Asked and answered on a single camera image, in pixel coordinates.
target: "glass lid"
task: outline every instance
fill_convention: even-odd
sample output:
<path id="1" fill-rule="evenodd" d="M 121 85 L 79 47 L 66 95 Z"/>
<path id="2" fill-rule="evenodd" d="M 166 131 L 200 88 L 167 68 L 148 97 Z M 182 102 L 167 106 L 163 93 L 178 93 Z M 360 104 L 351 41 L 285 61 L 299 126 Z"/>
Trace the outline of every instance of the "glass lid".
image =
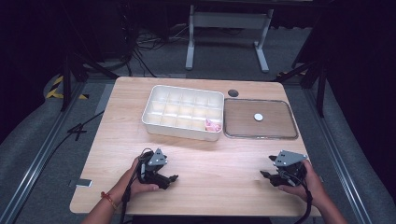
<path id="1" fill-rule="evenodd" d="M 228 137 L 295 139 L 290 106 L 284 101 L 225 99 L 224 133 Z"/>

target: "metal stand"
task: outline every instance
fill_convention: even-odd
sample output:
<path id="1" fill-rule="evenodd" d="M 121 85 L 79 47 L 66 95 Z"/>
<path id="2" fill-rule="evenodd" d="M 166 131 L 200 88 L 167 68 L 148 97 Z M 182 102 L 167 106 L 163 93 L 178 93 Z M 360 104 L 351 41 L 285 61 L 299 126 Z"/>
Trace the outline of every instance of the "metal stand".
<path id="1" fill-rule="evenodd" d="M 80 54 L 77 54 L 75 52 L 67 53 L 66 56 L 64 57 L 64 70 L 63 70 L 64 104 L 62 106 L 61 111 L 65 111 L 71 101 L 71 94 L 72 94 L 71 74 L 74 75 L 77 82 L 85 82 L 88 79 L 88 74 L 85 71 L 85 68 L 83 67 L 84 63 L 112 79 L 117 79 L 119 77 L 118 75 L 108 71 L 98 63 L 95 63 L 92 60 Z"/>
<path id="2" fill-rule="evenodd" d="M 317 93 L 317 111 L 319 115 L 324 118 L 323 115 L 323 100 L 324 91 L 326 86 L 327 70 L 324 62 L 312 62 L 305 63 L 299 67 L 294 68 L 288 73 L 280 73 L 280 77 L 272 80 L 272 82 L 283 82 L 291 77 L 294 77 L 303 71 L 306 71 L 304 78 L 300 81 L 300 85 L 303 89 L 311 89 L 315 81 L 318 79 L 318 93 Z"/>
<path id="3" fill-rule="evenodd" d="M 267 36 L 271 23 L 273 10 L 268 10 L 267 14 L 243 14 L 243 13 L 217 13 L 217 12 L 195 12 L 194 6 L 190 7 L 189 31 L 190 39 L 187 49 L 186 69 L 191 70 L 194 58 L 194 28 L 195 27 L 226 27 L 242 29 L 261 29 L 260 41 L 255 41 L 254 46 L 260 66 L 264 73 L 269 72 L 267 61 L 265 60 L 262 46 Z"/>

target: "pink object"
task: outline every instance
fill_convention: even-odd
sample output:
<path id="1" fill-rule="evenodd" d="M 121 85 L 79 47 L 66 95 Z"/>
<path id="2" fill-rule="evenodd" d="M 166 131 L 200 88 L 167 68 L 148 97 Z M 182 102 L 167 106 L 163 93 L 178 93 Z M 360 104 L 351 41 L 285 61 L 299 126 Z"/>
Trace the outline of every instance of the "pink object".
<path id="1" fill-rule="evenodd" d="M 212 122 L 210 119 L 207 119 L 205 121 L 205 129 L 208 132 L 216 133 L 216 132 L 221 130 L 221 126 L 219 124 L 215 123 L 215 122 Z"/>

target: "human arm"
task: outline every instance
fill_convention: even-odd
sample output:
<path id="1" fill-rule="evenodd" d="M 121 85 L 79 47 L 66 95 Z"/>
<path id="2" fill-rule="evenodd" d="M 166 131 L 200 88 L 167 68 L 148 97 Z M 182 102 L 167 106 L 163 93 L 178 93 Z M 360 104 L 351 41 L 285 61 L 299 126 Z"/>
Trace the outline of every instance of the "human arm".
<path id="1" fill-rule="evenodd" d="M 327 194 L 318 175 L 312 168 L 311 163 L 307 160 L 302 161 L 302 163 L 304 164 L 306 169 L 305 182 L 306 185 L 308 186 L 309 191 L 311 191 L 313 197 L 312 205 L 314 205 L 319 210 L 319 212 L 321 213 L 324 219 L 324 222 L 326 224 L 347 223 L 343 215 L 340 213 L 338 208 L 332 202 L 330 196 Z M 281 185 L 278 188 L 287 193 L 297 195 L 300 198 L 302 198 L 304 201 L 306 201 L 307 197 L 306 197 L 305 189 L 302 185 L 299 185 L 297 187 Z"/>
<path id="2" fill-rule="evenodd" d="M 122 195 L 131 179 L 132 174 L 134 173 L 134 169 L 138 164 L 138 158 L 134 159 L 134 163 L 131 168 L 129 168 L 117 182 L 117 184 L 108 192 L 109 197 L 113 201 L 116 206 L 122 201 Z M 159 187 L 154 184 L 141 184 L 138 180 L 134 181 L 131 187 L 131 199 L 140 192 L 154 191 Z M 91 212 L 85 217 L 82 221 L 84 224 L 88 223 L 110 223 L 111 218 L 115 209 L 111 202 L 107 198 L 102 198 L 98 204 L 91 210 Z"/>

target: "small black circle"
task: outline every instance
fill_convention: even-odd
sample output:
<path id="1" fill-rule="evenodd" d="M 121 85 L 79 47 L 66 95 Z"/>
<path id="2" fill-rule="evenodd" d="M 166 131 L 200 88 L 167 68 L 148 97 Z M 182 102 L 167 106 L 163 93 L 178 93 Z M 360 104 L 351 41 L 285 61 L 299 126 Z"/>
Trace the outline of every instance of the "small black circle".
<path id="1" fill-rule="evenodd" d="M 228 94 L 229 94 L 231 97 L 237 97 L 237 96 L 239 95 L 239 92 L 236 91 L 236 90 L 229 90 L 229 91 L 228 91 Z"/>

